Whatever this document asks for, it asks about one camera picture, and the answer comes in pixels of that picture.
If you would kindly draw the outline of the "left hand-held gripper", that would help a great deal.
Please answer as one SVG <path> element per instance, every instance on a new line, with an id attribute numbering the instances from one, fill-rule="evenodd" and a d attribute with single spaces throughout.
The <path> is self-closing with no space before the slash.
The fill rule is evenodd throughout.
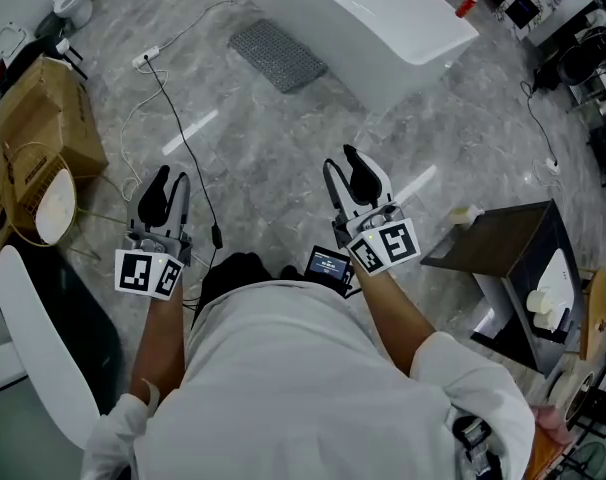
<path id="1" fill-rule="evenodd" d="M 190 180 L 181 172 L 167 200 L 169 173 L 162 165 L 142 187 L 137 210 L 128 208 L 123 245 L 115 250 L 116 291 L 168 301 L 190 263 L 192 240 L 184 231 Z"/>

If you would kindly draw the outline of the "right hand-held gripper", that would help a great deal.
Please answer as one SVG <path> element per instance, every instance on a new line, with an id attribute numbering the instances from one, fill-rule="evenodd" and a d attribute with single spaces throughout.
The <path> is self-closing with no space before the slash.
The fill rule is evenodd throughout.
<path id="1" fill-rule="evenodd" d="M 412 219 L 391 202 L 387 174 L 355 147 L 346 144 L 343 152 L 352 168 L 349 182 L 333 160 L 323 164 L 330 200 L 339 214 L 332 222 L 338 247 L 345 248 L 369 276 L 418 258 L 421 251 Z M 359 205 L 376 209 L 359 215 Z"/>

